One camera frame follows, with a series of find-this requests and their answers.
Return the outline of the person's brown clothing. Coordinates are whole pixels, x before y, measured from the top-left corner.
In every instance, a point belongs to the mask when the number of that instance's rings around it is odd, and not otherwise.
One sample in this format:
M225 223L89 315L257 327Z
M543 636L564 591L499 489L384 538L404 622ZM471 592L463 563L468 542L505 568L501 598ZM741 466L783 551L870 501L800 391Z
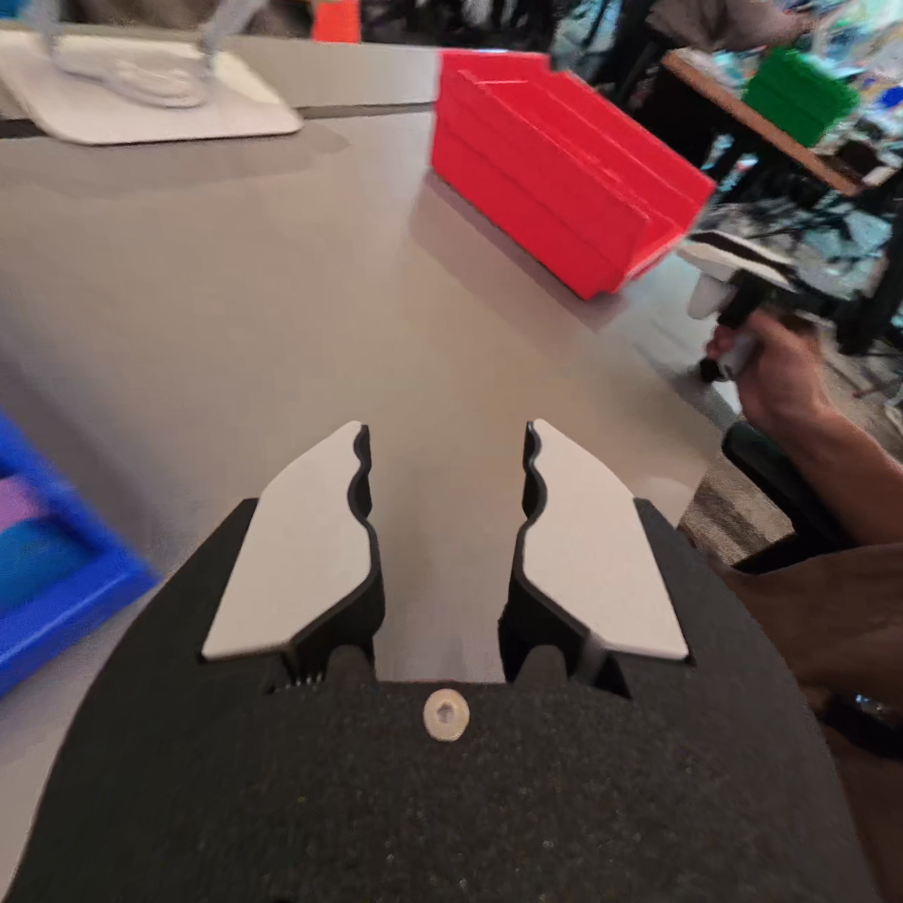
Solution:
M819 716L878 891L901 901L901 734L869 726L854 705L867 697L901 726L901 545L854 548L761 575L728 568L720 575Z

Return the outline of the blue plastic bin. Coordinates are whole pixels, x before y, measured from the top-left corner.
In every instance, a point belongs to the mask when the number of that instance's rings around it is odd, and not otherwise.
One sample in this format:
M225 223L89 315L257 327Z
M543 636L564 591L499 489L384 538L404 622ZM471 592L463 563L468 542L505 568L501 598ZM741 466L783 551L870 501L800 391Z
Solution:
M1 415L1 695L137 601L159 574Z

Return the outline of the red floor object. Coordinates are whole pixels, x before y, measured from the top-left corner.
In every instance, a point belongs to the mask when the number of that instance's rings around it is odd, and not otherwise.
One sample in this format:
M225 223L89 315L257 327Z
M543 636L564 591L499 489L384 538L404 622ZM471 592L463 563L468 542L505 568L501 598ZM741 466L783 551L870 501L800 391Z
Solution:
M328 43L357 44L362 40L359 1L310 1L310 39Z

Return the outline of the green plastic bin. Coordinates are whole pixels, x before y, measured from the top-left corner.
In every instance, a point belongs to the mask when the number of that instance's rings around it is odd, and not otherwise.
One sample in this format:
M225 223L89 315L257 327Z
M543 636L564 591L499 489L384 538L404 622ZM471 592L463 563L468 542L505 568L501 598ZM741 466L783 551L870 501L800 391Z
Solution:
M806 148L815 147L859 106L859 93L802 53L774 48L760 61L741 100Z

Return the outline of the person's right hand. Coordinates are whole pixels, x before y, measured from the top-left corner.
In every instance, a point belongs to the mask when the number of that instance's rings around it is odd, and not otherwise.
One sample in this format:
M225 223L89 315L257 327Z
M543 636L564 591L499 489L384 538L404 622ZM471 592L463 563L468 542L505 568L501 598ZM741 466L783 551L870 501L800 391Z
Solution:
M786 452L848 430L849 423L825 388L818 335L811 322L757 310L739 330L717 326L706 345L706 358L721 362L741 339L750 339L753 345L737 379L748 422Z

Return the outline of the person's right forearm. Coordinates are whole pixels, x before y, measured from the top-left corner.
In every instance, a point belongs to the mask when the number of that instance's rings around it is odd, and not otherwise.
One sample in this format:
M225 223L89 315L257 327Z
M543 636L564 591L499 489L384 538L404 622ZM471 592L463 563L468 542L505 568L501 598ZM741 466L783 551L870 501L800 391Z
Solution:
M871 435L826 405L778 440L819 500L859 546L902 542L902 468Z

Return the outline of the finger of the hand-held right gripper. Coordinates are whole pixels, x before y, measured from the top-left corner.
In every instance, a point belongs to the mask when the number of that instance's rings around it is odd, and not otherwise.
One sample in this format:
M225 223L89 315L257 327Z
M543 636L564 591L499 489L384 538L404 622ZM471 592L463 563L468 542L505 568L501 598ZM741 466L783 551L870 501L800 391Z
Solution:
M678 243L678 257L698 270L695 289L703 293L721 293L736 273L752 274L800 293L796 264L790 257L730 233L692 233Z

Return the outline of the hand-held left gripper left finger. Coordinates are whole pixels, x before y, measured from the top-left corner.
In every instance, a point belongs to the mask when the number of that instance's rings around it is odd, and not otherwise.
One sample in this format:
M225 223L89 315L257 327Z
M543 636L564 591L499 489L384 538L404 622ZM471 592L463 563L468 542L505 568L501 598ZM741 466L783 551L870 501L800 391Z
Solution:
M369 430L351 421L289 463L256 502L201 655L277 654L293 675L333 651L373 657L386 612L372 509Z

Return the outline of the red plastic bin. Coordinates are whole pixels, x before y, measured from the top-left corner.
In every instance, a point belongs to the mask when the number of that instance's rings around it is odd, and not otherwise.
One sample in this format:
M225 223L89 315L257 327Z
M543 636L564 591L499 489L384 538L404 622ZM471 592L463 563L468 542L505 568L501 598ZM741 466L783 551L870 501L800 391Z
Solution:
M547 57L439 53L435 174L585 301L669 255L715 183Z

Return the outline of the wooden table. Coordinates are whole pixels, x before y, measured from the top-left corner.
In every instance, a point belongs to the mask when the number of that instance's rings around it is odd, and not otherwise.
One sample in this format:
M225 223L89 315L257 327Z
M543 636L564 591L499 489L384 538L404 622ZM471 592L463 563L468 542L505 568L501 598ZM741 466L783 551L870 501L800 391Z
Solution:
M734 122L751 131L757 138L787 159L799 164L810 175L847 198L853 198L868 186L864 181L841 171L832 158L806 148L790 135L781 131L768 119L752 109L716 79L698 70L685 58L682 51L669 51L661 60L661 67L696 94L706 98Z

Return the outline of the white board stand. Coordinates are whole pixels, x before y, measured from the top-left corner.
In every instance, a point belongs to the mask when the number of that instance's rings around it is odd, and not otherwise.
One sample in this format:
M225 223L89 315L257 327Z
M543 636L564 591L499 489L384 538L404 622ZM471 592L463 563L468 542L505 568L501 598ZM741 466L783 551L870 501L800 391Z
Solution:
M223 52L263 2L220 2L186 41L66 37L58 2L30 2L2 34L2 83L45 134L86 146L277 137L302 118Z

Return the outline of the black office chair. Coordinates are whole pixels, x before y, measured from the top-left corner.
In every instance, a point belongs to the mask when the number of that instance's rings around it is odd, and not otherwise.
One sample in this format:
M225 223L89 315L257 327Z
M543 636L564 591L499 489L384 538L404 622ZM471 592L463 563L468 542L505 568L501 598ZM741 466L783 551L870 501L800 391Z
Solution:
M733 424L721 443L725 458L790 521L793 532L734 565L764 574L856 547L777 444L749 423Z

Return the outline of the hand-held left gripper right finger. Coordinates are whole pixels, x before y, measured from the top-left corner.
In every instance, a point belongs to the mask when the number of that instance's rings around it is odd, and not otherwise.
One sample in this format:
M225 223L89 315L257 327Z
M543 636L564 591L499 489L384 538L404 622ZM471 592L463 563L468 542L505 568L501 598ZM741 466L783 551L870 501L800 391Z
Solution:
M547 420L526 423L523 525L501 615L505 675L540 647L567 675L619 675L615 655L689 665L639 499Z

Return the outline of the grey desk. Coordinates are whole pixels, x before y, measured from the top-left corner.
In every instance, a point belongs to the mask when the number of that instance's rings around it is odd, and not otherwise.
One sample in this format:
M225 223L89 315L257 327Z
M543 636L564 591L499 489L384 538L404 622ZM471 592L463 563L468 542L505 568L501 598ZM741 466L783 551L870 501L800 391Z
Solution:
M668 257L577 299L432 172L437 52L236 39L297 135L2 138L2 406L164 575L351 420L370 428L380 677L502 677L543 418L676 525L721 421Z

